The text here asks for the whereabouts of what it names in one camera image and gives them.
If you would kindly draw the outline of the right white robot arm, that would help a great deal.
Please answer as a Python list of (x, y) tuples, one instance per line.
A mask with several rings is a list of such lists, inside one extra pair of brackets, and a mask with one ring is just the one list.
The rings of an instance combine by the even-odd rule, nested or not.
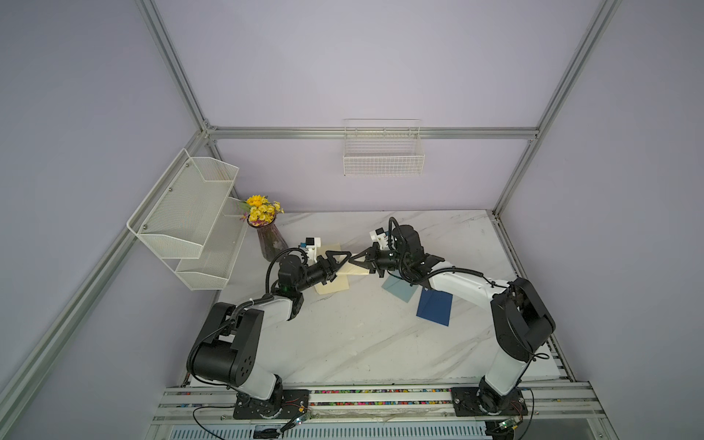
[(448, 293), (491, 313), (500, 350), (470, 400), (481, 414), (497, 415), (518, 399), (518, 385), (556, 323), (535, 286), (525, 278), (493, 280), (481, 271), (458, 267), (425, 251), (411, 225), (391, 218), (371, 234), (372, 245), (349, 262), (383, 276), (395, 272), (404, 282)]

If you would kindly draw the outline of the pale yellow envelope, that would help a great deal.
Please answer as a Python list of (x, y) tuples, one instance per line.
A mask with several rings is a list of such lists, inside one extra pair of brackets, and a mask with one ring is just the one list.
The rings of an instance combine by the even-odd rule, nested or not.
[(368, 276), (370, 270), (355, 265), (352, 261), (346, 262), (338, 271), (337, 276)]

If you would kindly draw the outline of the dark blue envelope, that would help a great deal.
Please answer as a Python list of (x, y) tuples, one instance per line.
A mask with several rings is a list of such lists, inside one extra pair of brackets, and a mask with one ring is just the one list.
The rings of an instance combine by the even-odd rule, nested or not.
[(416, 316), (441, 326), (449, 326), (452, 304), (451, 294), (423, 288)]

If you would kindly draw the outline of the light teal envelope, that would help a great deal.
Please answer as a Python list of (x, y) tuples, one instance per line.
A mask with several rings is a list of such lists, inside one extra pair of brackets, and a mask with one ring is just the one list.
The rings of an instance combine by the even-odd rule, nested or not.
[(382, 284), (382, 289), (408, 304), (417, 292), (418, 287), (403, 280), (399, 275), (389, 272), (388, 277)]

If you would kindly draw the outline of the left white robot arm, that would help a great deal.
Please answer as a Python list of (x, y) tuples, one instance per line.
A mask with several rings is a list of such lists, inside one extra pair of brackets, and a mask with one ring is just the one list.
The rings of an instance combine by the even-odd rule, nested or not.
[(329, 250), (310, 265), (303, 249), (280, 252), (269, 264), (265, 293), (239, 305), (215, 304), (187, 357), (193, 379), (223, 385), (258, 401), (280, 401), (281, 378), (257, 365), (261, 332), (267, 325), (294, 319), (303, 292), (327, 284), (350, 260), (349, 251)]

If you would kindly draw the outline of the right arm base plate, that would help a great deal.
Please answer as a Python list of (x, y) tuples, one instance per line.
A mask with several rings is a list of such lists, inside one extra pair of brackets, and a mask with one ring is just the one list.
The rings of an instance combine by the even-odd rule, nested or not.
[(480, 387), (453, 387), (450, 393), (458, 417), (528, 415), (522, 392), (517, 388), (505, 396), (497, 394), (491, 388), (484, 390)]

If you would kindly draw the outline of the cream lined letter paper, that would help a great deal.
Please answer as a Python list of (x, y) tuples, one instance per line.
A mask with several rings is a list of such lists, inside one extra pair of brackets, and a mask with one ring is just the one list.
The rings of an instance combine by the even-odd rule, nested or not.
[[(326, 251), (328, 250), (341, 251), (341, 247), (339, 244), (324, 245), (322, 247), (319, 247), (317, 255), (324, 257), (326, 256)], [(348, 289), (349, 283), (348, 277), (346, 275), (337, 275), (337, 278), (335, 278), (335, 280), (327, 282), (326, 284), (319, 283), (315, 286), (315, 291), (319, 295), (339, 293), (347, 291)]]

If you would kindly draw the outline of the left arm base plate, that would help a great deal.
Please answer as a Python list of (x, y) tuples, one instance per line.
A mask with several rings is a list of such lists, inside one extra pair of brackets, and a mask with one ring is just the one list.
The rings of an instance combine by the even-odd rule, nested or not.
[(233, 418), (235, 420), (292, 419), (309, 406), (309, 390), (275, 390), (269, 400), (255, 399), (238, 393)]

